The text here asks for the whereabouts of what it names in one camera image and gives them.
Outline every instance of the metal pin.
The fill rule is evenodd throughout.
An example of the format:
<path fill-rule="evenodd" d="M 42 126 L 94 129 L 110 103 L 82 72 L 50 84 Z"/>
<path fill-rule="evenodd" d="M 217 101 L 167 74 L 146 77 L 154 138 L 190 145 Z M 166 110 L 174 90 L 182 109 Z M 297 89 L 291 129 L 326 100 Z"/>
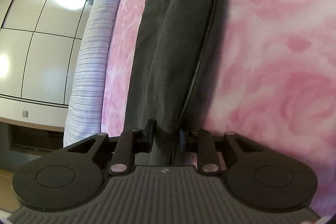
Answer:
<path fill-rule="evenodd" d="M 217 164 L 204 164 L 202 170 L 207 173 L 213 173 L 219 170 L 219 166 Z"/>
<path fill-rule="evenodd" d="M 113 164 L 111 166 L 111 171 L 116 173 L 122 173 L 127 170 L 127 166 L 124 164 Z"/>

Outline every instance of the wall outlet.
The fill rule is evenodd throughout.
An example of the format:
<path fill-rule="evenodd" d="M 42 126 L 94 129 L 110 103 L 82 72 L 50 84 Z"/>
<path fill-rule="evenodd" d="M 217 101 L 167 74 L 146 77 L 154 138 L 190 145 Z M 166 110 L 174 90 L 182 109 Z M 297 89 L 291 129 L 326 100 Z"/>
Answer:
<path fill-rule="evenodd" d="M 28 118 L 28 110 L 23 110 L 22 111 L 22 117 Z"/>

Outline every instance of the wall cabinet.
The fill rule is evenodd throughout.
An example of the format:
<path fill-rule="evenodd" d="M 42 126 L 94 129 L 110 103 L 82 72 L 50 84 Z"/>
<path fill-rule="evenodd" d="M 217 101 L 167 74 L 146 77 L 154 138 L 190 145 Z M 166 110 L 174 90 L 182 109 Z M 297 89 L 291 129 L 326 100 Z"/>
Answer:
<path fill-rule="evenodd" d="M 90 10 L 85 0 L 0 0 L 0 109 L 9 109 L 0 119 L 65 126 Z M 19 106 L 40 117 L 21 117 L 29 109 Z"/>

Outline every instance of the black bracket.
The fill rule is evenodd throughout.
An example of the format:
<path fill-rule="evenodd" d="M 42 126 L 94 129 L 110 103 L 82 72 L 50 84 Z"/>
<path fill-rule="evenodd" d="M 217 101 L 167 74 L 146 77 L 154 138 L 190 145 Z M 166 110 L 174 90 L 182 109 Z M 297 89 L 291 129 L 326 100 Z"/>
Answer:
<path fill-rule="evenodd" d="M 204 175 L 218 174 L 217 152 L 221 152 L 227 168 L 220 172 L 224 186 L 236 199 L 259 210 L 306 207 L 317 189 L 317 177 L 306 164 L 234 132 L 218 137 L 206 130 L 181 130 L 180 148 L 198 154 L 198 172 Z M 212 169 L 209 172 L 204 166 Z"/>
<path fill-rule="evenodd" d="M 134 155 L 140 152 L 150 153 L 153 147 L 156 122 L 148 120 L 144 130 L 132 129 L 121 133 L 120 137 L 110 138 L 115 145 L 108 172 L 113 176 L 127 175 L 134 167 Z"/>

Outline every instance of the pink floral blanket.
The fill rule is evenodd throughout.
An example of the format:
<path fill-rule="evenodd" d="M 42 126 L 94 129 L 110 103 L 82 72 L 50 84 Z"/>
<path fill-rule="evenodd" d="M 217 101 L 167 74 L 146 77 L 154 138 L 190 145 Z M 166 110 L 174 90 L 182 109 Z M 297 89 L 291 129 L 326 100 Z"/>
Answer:
<path fill-rule="evenodd" d="M 144 3 L 120 2 L 101 125 L 110 136 L 123 128 Z M 229 14 L 214 90 L 201 91 L 212 94 L 203 127 L 305 162 L 319 180 L 311 208 L 336 213 L 336 0 L 230 0 Z"/>

